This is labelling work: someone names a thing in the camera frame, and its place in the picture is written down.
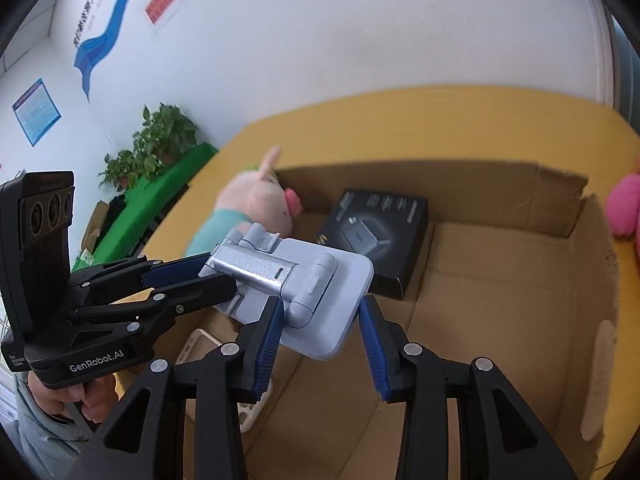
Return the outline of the grey jacket sleeve forearm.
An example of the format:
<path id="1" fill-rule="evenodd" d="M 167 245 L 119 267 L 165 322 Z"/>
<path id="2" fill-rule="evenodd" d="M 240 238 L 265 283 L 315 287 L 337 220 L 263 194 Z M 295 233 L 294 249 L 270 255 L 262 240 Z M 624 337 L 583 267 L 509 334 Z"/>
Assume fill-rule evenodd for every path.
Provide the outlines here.
<path id="1" fill-rule="evenodd" d="M 17 415 L 6 433 L 39 479 L 65 479 L 88 439 L 73 420 L 43 411 L 27 378 L 26 373 L 14 376 Z"/>

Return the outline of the person's left hand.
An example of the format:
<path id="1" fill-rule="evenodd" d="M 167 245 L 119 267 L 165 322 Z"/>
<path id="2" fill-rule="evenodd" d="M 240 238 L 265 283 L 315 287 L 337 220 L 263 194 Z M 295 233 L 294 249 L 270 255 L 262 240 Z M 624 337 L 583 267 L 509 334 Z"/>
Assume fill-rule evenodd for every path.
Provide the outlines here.
<path id="1" fill-rule="evenodd" d="M 27 385 L 37 405 L 52 416 L 70 418 L 66 405 L 80 403 L 85 418 L 100 424 L 118 402 L 114 374 L 100 377 L 85 385 L 78 384 L 52 390 L 43 385 L 34 372 L 29 372 Z"/>

